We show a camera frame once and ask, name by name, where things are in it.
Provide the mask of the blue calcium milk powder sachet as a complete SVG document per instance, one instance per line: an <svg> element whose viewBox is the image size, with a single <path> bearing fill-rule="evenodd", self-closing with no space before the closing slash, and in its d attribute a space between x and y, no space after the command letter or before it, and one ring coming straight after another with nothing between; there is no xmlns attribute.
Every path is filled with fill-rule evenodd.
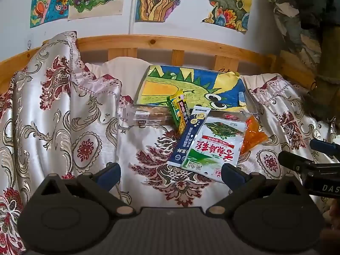
<svg viewBox="0 0 340 255"><path fill-rule="evenodd" d="M197 133L205 122L210 111L210 108L198 105L193 108L188 122L184 128L184 132L180 136L176 147L174 148L172 154L169 157L169 160L167 161L167 164L174 167L181 166L189 152L191 144L193 143Z"/></svg>

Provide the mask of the anime girl wall drawing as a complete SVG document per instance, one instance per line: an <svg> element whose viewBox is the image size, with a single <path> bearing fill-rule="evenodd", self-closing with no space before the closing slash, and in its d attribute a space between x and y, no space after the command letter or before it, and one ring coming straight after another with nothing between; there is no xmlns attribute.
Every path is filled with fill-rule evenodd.
<svg viewBox="0 0 340 255"><path fill-rule="evenodd" d="M69 0L32 0L30 28L67 18Z"/></svg>

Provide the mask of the white green seaweed snack packet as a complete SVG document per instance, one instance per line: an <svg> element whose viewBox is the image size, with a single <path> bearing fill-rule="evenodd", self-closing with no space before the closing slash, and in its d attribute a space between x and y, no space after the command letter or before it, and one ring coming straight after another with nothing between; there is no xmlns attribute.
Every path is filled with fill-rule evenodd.
<svg viewBox="0 0 340 255"><path fill-rule="evenodd" d="M181 168L222 182L222 166L236 166L247 125L245 122L209 116L201 126Z"/></svg>

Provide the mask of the orange jelly snack bag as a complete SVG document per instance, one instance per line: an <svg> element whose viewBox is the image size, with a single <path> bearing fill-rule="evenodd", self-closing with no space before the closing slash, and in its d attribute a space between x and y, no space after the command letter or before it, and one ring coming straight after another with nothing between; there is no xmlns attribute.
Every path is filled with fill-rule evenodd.
<svg viewBox="0 0 340 255"><path fill-rule="evenodd" d="M246 124L247 129L243 139L243 145L240 150L241 155L269 139L262 131L260 124L253 115L247 119Z"/></svg>

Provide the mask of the yellow green sushi seaweed packet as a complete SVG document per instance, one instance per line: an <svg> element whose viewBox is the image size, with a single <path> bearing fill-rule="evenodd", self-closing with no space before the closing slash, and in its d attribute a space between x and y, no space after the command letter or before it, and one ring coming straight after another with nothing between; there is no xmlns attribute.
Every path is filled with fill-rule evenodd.
<svg viewBox="0 0 340 255"><path fill-rule="evenodd" d="M183 90L179 89L175 94L167 96L167 106L177 127L177 134L183 134L190 116Z"/></svg>

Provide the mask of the camouflage fabric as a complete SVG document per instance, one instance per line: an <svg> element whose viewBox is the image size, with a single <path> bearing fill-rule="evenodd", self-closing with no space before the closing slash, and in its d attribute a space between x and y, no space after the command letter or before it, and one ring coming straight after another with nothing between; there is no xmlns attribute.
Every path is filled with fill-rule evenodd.
<svg viewBox="0 0 340 255"><path fill-rule="evenodd" d="M339 0L269 0L289 51L312 70L305 109L339 121Z"/></svg>

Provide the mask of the clear nut bar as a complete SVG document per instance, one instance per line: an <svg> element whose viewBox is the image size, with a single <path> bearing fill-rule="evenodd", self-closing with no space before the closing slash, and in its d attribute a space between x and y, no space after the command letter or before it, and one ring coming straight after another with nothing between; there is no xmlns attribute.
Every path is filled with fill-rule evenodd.
<svg viewBox="0 0 340 255"><path fill-rule="evenodd" d="M126 110L129 126L173 125L173 117L167 107L131 105Z"/></svg>

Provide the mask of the white wall pipe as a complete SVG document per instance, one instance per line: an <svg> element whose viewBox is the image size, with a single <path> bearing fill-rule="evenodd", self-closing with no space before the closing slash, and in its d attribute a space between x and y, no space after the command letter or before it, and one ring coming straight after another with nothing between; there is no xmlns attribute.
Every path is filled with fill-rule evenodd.
<svg viewBox="0 0 340 255"><path fill-rule="evenodd" d="M134 33L136 8L137 8L137 0L131 0L130 17L129 17L129 30L128 30L129 35L132 35Z"/></svg>

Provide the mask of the floral satin sofa cover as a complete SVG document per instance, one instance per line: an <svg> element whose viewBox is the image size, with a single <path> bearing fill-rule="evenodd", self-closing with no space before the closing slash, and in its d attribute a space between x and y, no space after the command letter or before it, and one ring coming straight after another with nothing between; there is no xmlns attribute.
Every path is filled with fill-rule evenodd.
<svg viewBox="0 0 340 255"><path fill-rule="evenodd" d="M226 185L167 164L176 147L171 126L129 126L126 110L134 100L122 96L122 83L97 78L81 61L75 32L52 38L11 78L1 94L1 253L25 250L17 220L46 175L73 179L116 162L121 179L111 191L140 208L201 207L227 195ZM303 109L304 89L280 75L247 89L269 139L239 157L237 166L278 179L283 150L317 163L326 155L309 148L311 139L339 142L339 131Z"/></svg>

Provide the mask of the wooden sofa backrest frame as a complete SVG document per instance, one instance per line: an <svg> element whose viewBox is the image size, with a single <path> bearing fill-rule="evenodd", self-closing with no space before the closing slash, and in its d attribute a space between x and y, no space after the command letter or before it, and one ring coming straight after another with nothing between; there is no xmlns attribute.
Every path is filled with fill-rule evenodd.
<svg viewBox="0 0 340 255"><path fill-rule="evenodd" d="M77 39L79 52L107 52L108 59L137 57L138 50L171 51L171 65L182 66L185 53L214 57L213 70L237 71L241 62L252 63L261 72L279 73L284 78L310 89L315 76L299 58L287 51L279 55L259 54L239 47L186 37L160 35L105 35Z"/></svg>

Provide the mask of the cream cushion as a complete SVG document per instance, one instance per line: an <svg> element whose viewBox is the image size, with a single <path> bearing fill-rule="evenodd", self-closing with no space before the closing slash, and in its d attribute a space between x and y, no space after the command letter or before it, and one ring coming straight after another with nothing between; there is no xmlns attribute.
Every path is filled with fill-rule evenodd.
<svg viewBox="0 0 340 255"><path fill-rule="evenodd" d="M121 95L130 96L135 100L139 84L150 63L137 58L117 57L102 64L85 63L85 65L97 78L108 74L118 79L122 83ZM255 89L262 87L267 81L278 75L278 73L265 73L241 75L240 78L245 83L246 89Z"/></svg>

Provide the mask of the silver tray with dinosaur drawing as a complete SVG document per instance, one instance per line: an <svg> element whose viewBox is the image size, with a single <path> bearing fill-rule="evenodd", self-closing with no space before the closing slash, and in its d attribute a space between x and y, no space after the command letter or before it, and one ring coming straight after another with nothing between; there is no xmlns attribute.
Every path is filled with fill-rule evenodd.
<svg viewBox="0 0 340 255"><path fill-rule="evenodd" d="M216 111L256 114L257 109L238 72L150 65L136 92L134 104L167 106L167 97L184 93L187 105Z"/></svg>

